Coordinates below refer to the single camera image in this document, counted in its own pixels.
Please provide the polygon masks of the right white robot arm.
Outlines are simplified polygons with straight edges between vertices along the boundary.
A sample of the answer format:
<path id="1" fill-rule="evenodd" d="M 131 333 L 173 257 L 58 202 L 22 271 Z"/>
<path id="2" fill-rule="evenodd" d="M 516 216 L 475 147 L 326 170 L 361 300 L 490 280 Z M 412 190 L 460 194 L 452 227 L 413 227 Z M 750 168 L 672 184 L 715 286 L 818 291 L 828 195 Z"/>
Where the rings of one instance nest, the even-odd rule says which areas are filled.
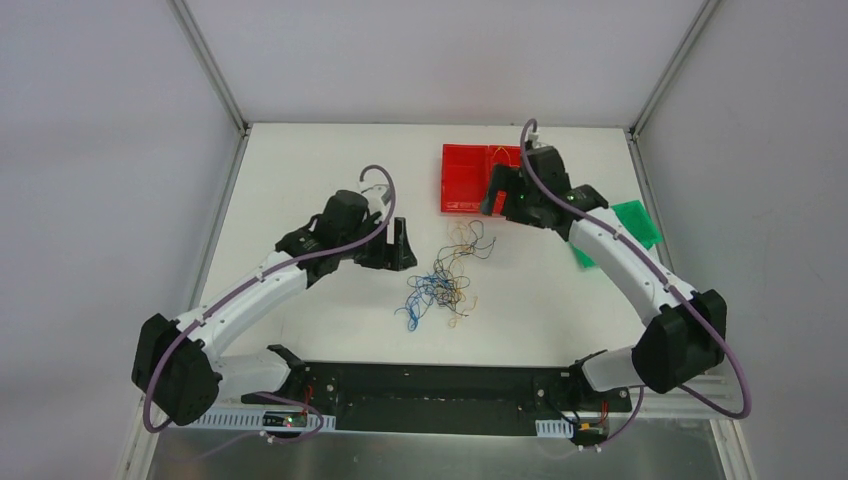
<path id="1" fill-rule="evenodd" d="M 588 255 L 624 294 L 645 330 L 639 341 L 577 363 L 569 400 L 595 408 L 610 390 L 645 386 L 666 393 L 719 365 L 727 305 L 714 290 L 699 292 L 650 257 L 588 184 L 574 186 L 552 146 L 529 151 L 519 167 L 492 168 L 481 211 L 490 215 L 499 196 L 506 220 L 555 231 Z"/>

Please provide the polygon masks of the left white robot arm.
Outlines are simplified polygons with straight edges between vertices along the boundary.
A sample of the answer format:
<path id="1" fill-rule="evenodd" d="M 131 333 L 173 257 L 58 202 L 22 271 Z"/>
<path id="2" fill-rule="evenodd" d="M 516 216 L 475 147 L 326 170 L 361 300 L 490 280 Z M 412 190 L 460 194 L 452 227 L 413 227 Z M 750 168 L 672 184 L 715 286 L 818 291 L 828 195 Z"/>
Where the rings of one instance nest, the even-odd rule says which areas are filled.
<path id="1" fill-rule="evenodd" d="M 169 421 L 188 425 L 215 403 L 269 392 L 281 404 L 305 390 L 298 359 L 281 346 L 229 356 L 227 348 L 283 302 L 334 273 L 347 260 L 404 271 L 417 260 L 406 221 L 393 217 L 386 184 L 339 190 L 324 210 L 279 240 L 246 276 L 205 305 L 174 319 L 155 314 L 140 330 L 132 383 Z"/>

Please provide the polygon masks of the right red bin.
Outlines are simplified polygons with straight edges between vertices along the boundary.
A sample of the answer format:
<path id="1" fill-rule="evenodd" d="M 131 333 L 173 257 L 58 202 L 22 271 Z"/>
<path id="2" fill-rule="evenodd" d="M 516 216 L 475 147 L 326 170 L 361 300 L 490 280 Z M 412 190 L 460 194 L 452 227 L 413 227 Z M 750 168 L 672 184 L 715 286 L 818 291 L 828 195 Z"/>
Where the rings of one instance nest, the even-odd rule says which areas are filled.
<path id="1" fill-rule="evenodd" d="M 521 148 L 509 145 L 489 145 L 486 148 L 486 165 L 491 173 L 496 165 L 520 168 L 522 165 Z"/>

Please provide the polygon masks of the red bin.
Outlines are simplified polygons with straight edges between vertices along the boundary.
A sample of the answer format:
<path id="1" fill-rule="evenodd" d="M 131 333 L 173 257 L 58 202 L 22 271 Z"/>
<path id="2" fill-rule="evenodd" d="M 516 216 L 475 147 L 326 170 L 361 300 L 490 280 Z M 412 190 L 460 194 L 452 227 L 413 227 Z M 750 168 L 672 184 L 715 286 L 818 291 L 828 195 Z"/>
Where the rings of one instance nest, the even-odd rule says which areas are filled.
<path id="1" fill-rule="evenodd" d="M 509 145 L 489 145 L 486 148 L 486 165 L 491 173 L 496 165 L 520 168 L 522 165 L 521 148 Z"/>
<path id="2" fill-rule="evenodd" d="M 487 153 L 487 145 L 443 145 L 440 180 L 442 213 L 480 213 L 487 188 Z"/>

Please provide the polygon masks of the left red bin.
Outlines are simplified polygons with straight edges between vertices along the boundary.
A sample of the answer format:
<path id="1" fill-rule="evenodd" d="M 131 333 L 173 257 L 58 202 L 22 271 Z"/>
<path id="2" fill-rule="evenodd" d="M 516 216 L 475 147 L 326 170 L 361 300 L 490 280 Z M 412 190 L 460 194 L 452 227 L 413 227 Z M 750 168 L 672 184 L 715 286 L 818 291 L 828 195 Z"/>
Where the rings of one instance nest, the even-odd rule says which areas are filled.
<path id="1" fill-rule="evenodd" d="M 442 213 L 480 213 L 487 188 L 487 153 L 487 145 L 443 145 L 440 180 Z"/>

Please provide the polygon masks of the green plastic bin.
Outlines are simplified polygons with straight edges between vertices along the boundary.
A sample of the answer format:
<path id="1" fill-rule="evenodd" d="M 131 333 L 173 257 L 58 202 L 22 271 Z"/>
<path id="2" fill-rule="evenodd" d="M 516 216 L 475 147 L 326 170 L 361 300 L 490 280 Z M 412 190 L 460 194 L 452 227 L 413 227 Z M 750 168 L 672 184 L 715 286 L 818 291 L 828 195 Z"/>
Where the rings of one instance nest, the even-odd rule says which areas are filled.
<path id="1" fill-rule="evenodd" d="M 610 209 L 615 213 L 620 223 L 646 249 L 663 242 L 659 228 L 653 222 L 641 201 L 632 200 L 614 204 Z"/>

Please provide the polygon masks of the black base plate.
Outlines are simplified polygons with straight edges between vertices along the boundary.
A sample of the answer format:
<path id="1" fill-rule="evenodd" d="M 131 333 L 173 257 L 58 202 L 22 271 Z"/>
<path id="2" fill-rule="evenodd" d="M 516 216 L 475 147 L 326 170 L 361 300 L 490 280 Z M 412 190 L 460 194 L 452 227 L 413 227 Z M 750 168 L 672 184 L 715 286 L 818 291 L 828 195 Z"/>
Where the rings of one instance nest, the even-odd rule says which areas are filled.
<path id="1" fill-rule="evenodd" d="M 308 362 L 276 391 L 342 431 L 534 436 L 539 421 L 628 413 L 629 393 L 592 393 L 566 367 Z"/>

